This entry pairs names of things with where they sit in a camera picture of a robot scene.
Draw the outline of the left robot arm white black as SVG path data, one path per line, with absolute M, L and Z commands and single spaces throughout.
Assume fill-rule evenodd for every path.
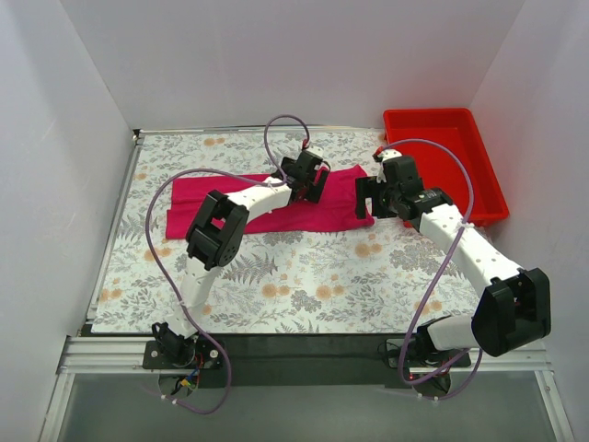
M 244 190 L 206 194 L 187 233 L 187 262 L 180 285 L 173 285 L 178 300 L 174 313 L 152 326 L 160 354 L 174 367 L 189 366 L 196 356 L 192 336 L 205 336 L 196 325 L 216 277 L 236 256 L 248 223 L 298 201 L 316 204 L 325 187 L 330 166 L 321 148 L 302 150 L 298 158 L 285 157 L 263 181 L 221 170 L 214 174 L 245 182 Z

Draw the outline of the magenta t shirt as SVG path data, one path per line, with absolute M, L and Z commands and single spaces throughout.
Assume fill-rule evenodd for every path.
M 355 180 L 366 173 L 356 165 L 331 172 L 319 202 L 301 201 L 248 223 L 247 234 L 305 231 L 331 233 L 370 227 L 375 221 L 368 216 L 359 219 L 355 214 Z M 184 239 L 208 192 L 225 194 L 249 187 L 248 182 L 224 176 L 179 178 L 173 181 L 171 206 L 167 210 L 165 238 Z

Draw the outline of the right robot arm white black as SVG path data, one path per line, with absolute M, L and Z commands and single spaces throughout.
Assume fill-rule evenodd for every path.
M 432 241 L 466 276 L 479 298 L 471 315 L 430 320 L 412 333 L 408 349 L 427 366 L 450 351 L 479 348 L 504 355 L 551 332 L 548 276 L 526 270 L 468 225 L 441 189 L 423 185 L 417 165 L 396 150 L 373 155 L 379 171 L 356 182 L 358 217 L 398 217 Z

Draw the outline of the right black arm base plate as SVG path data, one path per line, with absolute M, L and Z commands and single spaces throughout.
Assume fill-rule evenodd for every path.
M 404 339 L 388 338 L 376 347 L 377 355 L 389 368 L 397 368 Z M 414 337 L 409 339 L 403 366 L 438 368 L 460 354 L 460 350 L 437 351 L 426 347 Z

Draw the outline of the floral patterned table mat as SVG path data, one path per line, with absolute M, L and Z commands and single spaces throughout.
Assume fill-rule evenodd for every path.
M 303 136 L 300 130 L 147 135 L 91 331 L 146 334 L 174 310 L 171 286 L 184 273 L 186 245 L 165 238 L 169 177 L 200 167 L 263 175 L 274 160 L 294 157 Z M 198 322 L 212 333 L 404 332 L 413 317 L 473 312 L 478 297 L 454 264 L 427 292 L 443 258 L 396 218 L 342 233 L 247 235 L 215 279 Z

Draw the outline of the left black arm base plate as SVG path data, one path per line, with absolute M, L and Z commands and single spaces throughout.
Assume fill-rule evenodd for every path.
M 197 366 L 204 369 L 219 369 L 225 364 L 220 351 L 209 341 L 188 341 L 185 347 L 174 355 L 161 343 L 149 341 L 144 349 L 143 369 L 174 370 Z

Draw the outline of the red plastic bin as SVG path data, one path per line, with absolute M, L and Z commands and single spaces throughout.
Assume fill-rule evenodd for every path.
M 489 227 L 509 216 L 507 203 L 470 110 L 386 110 L 383 120 L 389 143 L 419 138 L 443 145 L 455 154 L 473 185 L 474 206 L 469 217 L 471 223 L 478 227 Z M 462 213 L 467 211 L 468 186 L 459 166 L 449 154 L 421 142 L 407 143 L 397 150 L 415 159 L 427 188 L 442 189 Z

